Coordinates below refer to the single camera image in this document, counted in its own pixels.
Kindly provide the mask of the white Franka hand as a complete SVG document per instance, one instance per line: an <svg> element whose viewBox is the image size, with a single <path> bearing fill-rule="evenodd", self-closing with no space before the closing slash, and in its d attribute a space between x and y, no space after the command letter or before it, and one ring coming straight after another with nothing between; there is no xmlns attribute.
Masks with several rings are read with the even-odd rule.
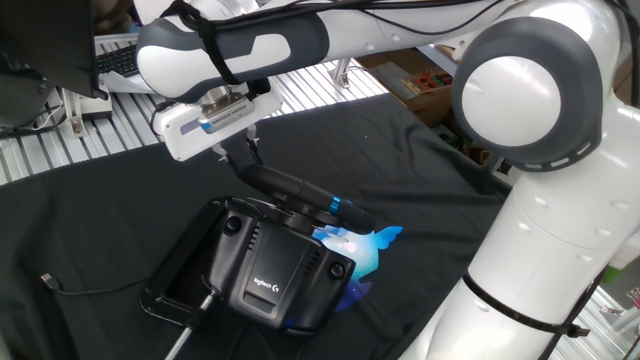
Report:
<svg viewBox="0 0 640 360"><path fill-rule="evenodd" d="M254 161L260 165L257 126L255 123L279 110L281 94L271 88L249 100L246 85L219 87L208 91L195 104L178 103L159 112L153 129L164 139L171 156L185 161L207 149L218 155L235 175L240 174L231 153L220 142L246 129L246 143Z"/></svg>

